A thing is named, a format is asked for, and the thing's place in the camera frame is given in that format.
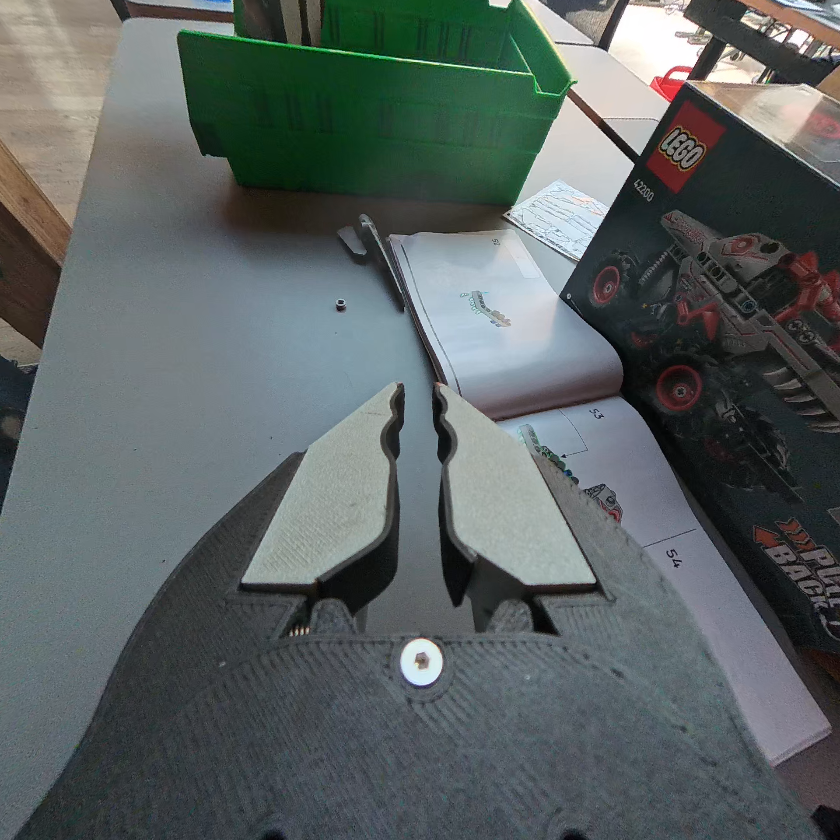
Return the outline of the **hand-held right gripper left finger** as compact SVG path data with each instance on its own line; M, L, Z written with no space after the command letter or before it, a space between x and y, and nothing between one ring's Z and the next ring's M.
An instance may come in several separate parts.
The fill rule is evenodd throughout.
M362 612L396 575L396 461L405 389L393 382L311 444L252 549L246 592L303 595Z

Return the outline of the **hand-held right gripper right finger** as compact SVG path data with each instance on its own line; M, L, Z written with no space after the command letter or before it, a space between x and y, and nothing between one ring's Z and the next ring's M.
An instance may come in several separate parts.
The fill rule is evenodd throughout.
M444 582L477 632L507 601L597 591L592 567L526 447L443 383L433 391Z

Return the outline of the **white lego instruction booklet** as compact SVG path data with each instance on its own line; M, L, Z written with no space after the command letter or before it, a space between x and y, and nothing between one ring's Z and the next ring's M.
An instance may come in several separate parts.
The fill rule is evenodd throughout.
M562 302L518 234L394 234L388 244L439 380L559 467L670 576L771 765L827 737L829 720L618 394L616 352Z

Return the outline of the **long grey lego panel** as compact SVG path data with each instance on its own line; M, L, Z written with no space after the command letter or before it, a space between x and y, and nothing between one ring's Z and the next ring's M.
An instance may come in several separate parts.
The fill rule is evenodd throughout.
M396 273L392 258L383 244L373 219L366 213L358 217L356 225L366 255L370 257L380 271L385 284L388 286L399 312L405 311L405 298L401 281Z

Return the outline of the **dark lego set box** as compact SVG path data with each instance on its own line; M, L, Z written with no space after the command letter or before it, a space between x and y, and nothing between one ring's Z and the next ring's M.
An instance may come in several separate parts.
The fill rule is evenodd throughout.
M563 297L792 643L839 651L839 106L686 82Z

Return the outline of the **white sticker sheet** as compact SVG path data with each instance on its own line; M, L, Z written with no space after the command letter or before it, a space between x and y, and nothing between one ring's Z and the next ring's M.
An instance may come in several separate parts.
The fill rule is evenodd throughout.
M609 207L563 180L552 182L503 214L524 233L574 262L580 261Z

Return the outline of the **dark chair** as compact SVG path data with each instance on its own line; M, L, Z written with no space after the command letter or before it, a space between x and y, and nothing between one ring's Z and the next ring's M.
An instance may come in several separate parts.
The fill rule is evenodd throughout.
M1 356L1 505L7 493L38 365Z

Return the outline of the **green plastic bin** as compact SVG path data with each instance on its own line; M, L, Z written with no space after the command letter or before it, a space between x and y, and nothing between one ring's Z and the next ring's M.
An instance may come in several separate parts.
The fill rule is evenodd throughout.
M527 2L234 1L234 31L294 46L528 74L537 93L561 98L575 84Z
M183 30L176 37L201 155L240 186L511 205L574 79L548 43L513 38L489 69Z

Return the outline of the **wooden table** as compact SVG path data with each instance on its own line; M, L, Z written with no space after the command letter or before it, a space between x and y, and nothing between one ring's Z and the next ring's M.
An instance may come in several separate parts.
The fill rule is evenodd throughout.
M1 317L43 348L71 227L1 144Z

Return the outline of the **grey side table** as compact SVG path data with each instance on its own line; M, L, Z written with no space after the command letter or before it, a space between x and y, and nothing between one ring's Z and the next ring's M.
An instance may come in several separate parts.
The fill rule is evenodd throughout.
M635 162L669 103L609 53L628 2L528 2L576 79L574 105Z

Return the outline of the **black framed desk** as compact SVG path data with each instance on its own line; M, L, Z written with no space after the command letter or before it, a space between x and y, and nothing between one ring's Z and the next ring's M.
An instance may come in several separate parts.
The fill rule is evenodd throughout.
M769 83L817 88L838 68L838 2L691 1L684 17L710 36L689 80L707 79L729 46Z

